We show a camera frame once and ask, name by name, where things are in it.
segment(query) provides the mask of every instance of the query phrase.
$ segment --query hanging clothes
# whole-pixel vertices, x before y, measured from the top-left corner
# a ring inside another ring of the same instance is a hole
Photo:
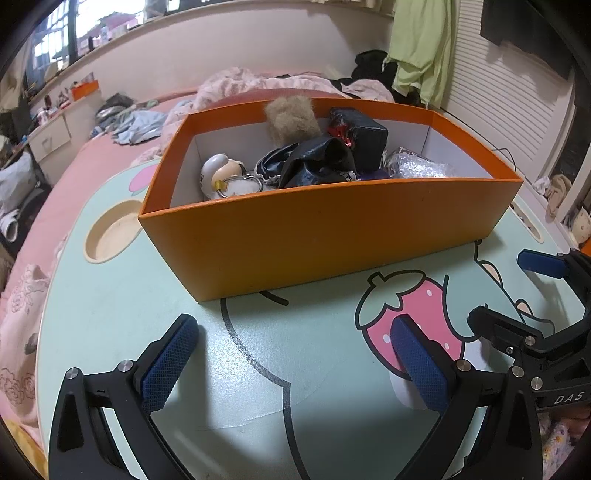
[[[560,36],[528,2],[484,0],[480,36],[495,45],[503,40],[536,55],[565,80],[574,58]]]
[[[0,79],[0,112],[8,112],[18,107],[21,97],[22,80],[31,55],[33,37],[29,37],[10,64],[4,77]]]
[[[453,40],[452,0],[398,0],[387,61],[398,62],[394,88],[420,91],[422,103],[443,100]]]

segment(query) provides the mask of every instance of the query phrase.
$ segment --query window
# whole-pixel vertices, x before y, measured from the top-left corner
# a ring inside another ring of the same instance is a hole
[[[45,84],[45,72],[51,62],[58,67],[68,61],[68,10],[70,0],[65,0],[35,29],[32,52],[27,64],[27,81],[39,90]]]
[[[79,0],[76,17],[78,55],[144,22],[145,0]]]
[[[174,12],[175,10],[178,10],[180,3],[180,0],[168,0],[166,10],[169,12]]]

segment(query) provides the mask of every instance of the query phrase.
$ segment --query black cable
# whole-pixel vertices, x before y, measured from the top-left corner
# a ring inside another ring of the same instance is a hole
[[[511,161],[513,162],[513,170],[515,170],[517,172],[517,165],[515,165],[515,160],[513,159],[513,155],[511,155],[511,152],[509,151],[508,148],[505,148],[505,147],[502,147],[502,148],[493,148],[491,150],[491,152],[502,152],[503,150],[506,150],[507,153],[509,154],[509,157],[511,158]]]
[[[455,118],[456,120],[458,120],[459,122],[463,123],[464,125],[466,125],[470,130],[474,130],[478,135],[480,135],[482,138],[484,138],[488,143],[490,143],[490,145],[492,145],[493,147],[495,146],[495,144],[493,142],[491,142],[490,140],[488,140],[484,135],[480,134],[480,132],[478,130],[476,130],[475,128],[472,128],[470,125],[468,125],[464,120],[462,120],[461,118],[456,117],[453,113],[445,110],[444,108],[441,108],[441,110],[443,110],[445,113],[447,113],[448,115],[451,115],[453,118]],[[506,158],[510,158],[511,161],[513,162],[513,170],[515,170],[515,172],[517,172],[517,165],[515,163],[515,159],[513,158],[513,155],[511,154],[511,151],[508,148],[505,147],[501,147],[501,148],[493,148],[491,149],[491,152],[501,152],[505,150],[508,154],[509,157],[507,157],[507,155],[505,155],[503,153],[503,155]]]

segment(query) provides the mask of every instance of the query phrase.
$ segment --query light blue tabletop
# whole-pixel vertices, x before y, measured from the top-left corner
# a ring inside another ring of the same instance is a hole
[[[384,303],[410,313],[452,357],[500,371],[510,359],[470,338],[466,318],[474,307],[486,304],[545,335],[583,314],[565,282],[517,267],[523,248],[556,253],[557,247],[539,223],[544,243],[536,242],[510,210],[481,244],[202,304],[143,231],[114,259],[88,263],[83,244],[90,227],[115,203],[142,199],[137,175],[150,166],[124,171],[96,192],[61,255],[37,357],[46,448],[66,370],[111,371],[188,313],[200,325],[199,345],[152,418],[196,479],[391,480],[437,414],[425,410],[390,353],[392,310]],[[106,413],[129,470],[145,478],[114,413]],[[461,468],[482,414],[450,473]]]

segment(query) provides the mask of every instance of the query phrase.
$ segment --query orange container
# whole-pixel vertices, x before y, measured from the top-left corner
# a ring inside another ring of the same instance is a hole
[[[200,168],[216,153],[252,169],[273,148],[266,102],[187,117],[154,175],[139,221],[197,301],[252,293],[378,267],[489,235],[522,180],[441,115],[394,103],[317,98],[326,125],[350,106],[405,147],[452,164],[465,178],[353,181],[203,201]]]
[[[72,98],[74,101],[80,100],[85,96],[90,95],[91,93],[97,91],[99,89],[99,81],[95,80],[94,82],[83,83],[82,85],[78,85],[76,87],[72,87]]]
[[[591,257],[591,239],[587,240],[581,247],[581,252]]]

